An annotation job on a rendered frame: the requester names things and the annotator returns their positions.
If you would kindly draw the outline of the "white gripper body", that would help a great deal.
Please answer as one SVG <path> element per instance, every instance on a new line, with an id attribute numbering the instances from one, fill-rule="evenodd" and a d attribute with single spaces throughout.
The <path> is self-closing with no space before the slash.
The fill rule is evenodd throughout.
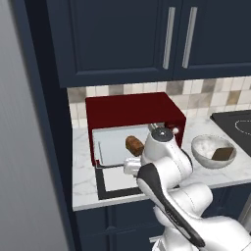
<path id="1" fill-rule="evenodd" d="M 124 162 L 124 173 L 137 177 L 137 173 L 141 167 L 141 160 L 139 157 L 127 158 Z"/>

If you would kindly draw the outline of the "brown bread loaf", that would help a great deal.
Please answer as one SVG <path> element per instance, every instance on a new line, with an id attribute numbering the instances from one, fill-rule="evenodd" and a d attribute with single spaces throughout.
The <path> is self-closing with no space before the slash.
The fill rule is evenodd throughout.
<path id="1" fill-rule="evenodd" d="M 125 148 L 135 157 L 142 154 L 144 150 L 143 143 L 133 135 L 128 136 L 125 139 Z"/>

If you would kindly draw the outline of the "black toaster oven door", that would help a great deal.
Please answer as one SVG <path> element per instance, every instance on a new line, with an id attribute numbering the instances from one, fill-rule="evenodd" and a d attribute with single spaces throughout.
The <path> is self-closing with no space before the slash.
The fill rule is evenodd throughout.
<path id="1" fill-rule="evenodd" d="M 126 175 L 122 166 L 101 169 L 95 168 L 98 199 L 139 201 L 146 200 L 133 175 Z"/>

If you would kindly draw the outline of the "silver toaster oven tray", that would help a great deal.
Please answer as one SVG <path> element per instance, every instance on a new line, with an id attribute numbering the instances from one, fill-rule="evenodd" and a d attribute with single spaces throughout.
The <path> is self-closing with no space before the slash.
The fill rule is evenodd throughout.
<path id="1" fill-rule="evenodd" d="M 94 129 L 92 131 L 94 157 L 102 166 L 121 165 L 126 158 L 132 157 L 126 149 L 126 138 L 132 135 L 144 143 L 148 133 L 148 125 Z"/>

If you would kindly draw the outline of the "red toaster oven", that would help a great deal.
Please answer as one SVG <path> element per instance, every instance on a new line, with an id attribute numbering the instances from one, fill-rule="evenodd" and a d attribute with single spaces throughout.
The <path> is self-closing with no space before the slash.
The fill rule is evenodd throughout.
<path id="1" fill-rule="evenodd" d="M 96 166 L 92 131 L 116 126 L 164 123 L 177 128 L 176 143 L 181 147 L 186 117 L 165 92 L 87 97 L 85 99 L 90 157 Z"/>

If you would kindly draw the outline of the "grey marbled bowl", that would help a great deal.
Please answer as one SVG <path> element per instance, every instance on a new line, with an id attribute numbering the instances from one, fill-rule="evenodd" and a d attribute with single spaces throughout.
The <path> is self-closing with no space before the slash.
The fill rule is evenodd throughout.
<path id="1" fill-rule="evenodd" d="M 232 147 L 233 153 L 227 161 L 214 161 L 212 156 L 218 148 Z M 235 147 L 226 139 L 216 135 L 199 135 L 191 142 L 191 151 L 195 160 L 204 168 L 216 170 L 230 165 L 236 157 Z"/>

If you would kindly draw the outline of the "navy base cupboards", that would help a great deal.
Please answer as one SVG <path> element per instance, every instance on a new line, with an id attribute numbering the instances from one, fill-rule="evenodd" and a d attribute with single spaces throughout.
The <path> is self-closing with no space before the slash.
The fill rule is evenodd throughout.
<path id="1" fill-rule="evenodd" d="M 215 188 L 203 218 L 238 219 L 251 194 L 251 183 Z M 124 203 L 75 213 L 81 251 L 151 251 L 150 237 L 162 235 L 150 200 Z"/>

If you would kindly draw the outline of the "dark brown square slice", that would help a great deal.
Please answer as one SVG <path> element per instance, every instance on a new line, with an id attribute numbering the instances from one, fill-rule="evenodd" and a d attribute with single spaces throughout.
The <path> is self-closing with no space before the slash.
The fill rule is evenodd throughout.
<path id="1" fill-rule="evenodd" d="M 232 153 L 233 153 L 232 147 L 218 148 L 214 152 L 214 154 L 212 156 L 212 160 L 214 160 L 214 161 L 227 161 L 231 158 Z"/>

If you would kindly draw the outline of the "tall navy cabinet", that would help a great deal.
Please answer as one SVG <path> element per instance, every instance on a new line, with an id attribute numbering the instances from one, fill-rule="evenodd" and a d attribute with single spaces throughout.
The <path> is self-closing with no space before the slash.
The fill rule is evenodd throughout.
<path id="1" fill-rule="evenodd" d="M 61 220 L 63 222 L 64 232 L 70 251 L 75 251 L 75 241 L 72 234 L 71 222 L 67 210 L 67 203 L 61 183 L 60 172 L 58 171 L 58 161 L 54 148 L 52 132 L 49 125 L 49 118 L 42 90 L 39 69 L 36 61 L 35 50 L 33 46 L 31 29 L 28 21 L 25 0 L 11 0 L 14 10 L 22 49 L 25 57 L 25 66 L 29 85 L 31 88 L 32 99 L 35 106 L 36 116 L 38 117 L 39 129 L 42 134 L 43 145 L 45 147 L 46 157 L 50 166 L 50 175 L 52 177 L 57 203 L 59 206 Z"/>

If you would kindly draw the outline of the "black hob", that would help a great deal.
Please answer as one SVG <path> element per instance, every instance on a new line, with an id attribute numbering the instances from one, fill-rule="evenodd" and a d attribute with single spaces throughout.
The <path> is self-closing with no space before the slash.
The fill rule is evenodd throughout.
<path id="1" fill-rule="evenodd" d="M 213 113 L 210 119 L 251 157 L 251 110 Z"/>

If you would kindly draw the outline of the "wide navy cupboard door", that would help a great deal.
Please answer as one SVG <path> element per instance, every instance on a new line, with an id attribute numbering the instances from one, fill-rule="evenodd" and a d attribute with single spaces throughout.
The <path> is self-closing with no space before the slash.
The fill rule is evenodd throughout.
<path id="1" fill-rule="evenodd" d="M 173 78 L 182 0 L 46 0 L 62 87 Z M 170 64 L 168 12 L 176 7 Z"/>

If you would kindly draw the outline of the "narrow navy cupboard door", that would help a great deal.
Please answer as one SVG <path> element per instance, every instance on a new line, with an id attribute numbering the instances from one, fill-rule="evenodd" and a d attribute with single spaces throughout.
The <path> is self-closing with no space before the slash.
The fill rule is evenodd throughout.
<path id="1" fill-rule="evenodd" d="M 191 7 L 198 7 L 188 68 L 182 67 Z M 251 75 L 251 0 L 182 0 L 174 79 Z"/>

